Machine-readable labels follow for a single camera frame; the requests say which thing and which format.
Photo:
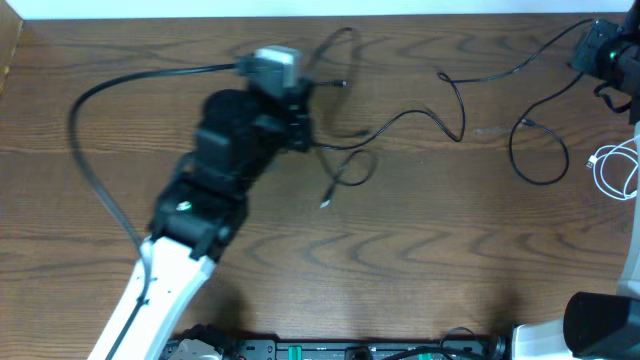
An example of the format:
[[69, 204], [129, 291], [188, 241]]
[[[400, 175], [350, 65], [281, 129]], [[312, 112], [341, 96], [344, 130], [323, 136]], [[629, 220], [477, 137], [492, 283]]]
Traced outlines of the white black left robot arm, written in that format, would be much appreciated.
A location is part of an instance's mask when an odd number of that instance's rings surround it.
[[156, 359], [248, 216], [248, 191], [278, 152], [310, 147], [308, 77], [292, 86], [251, 80], [203, 105], [195, 149], [156, 200], [142, 257], [90, 353]]

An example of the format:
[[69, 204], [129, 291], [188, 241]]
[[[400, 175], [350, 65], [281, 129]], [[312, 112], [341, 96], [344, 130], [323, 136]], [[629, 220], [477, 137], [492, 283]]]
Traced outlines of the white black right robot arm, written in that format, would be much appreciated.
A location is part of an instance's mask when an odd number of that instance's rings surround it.
[[[614, 113], [629, 114], [634, 135], [605, 145], [590, 156], [598, 190], [617, 201], [639, 200], [629, 184], [639, 180], [639, 3], [622, 24], [599, 19], [578, 42], [570, 67], [580, 77], [601, 83], [594, 88]], [[637, 359], [639, 357], [639, 212], [634, 212], [629, 251], [614, 295], [574, 294], [561, 319], [514, 328], [513, 360]]]

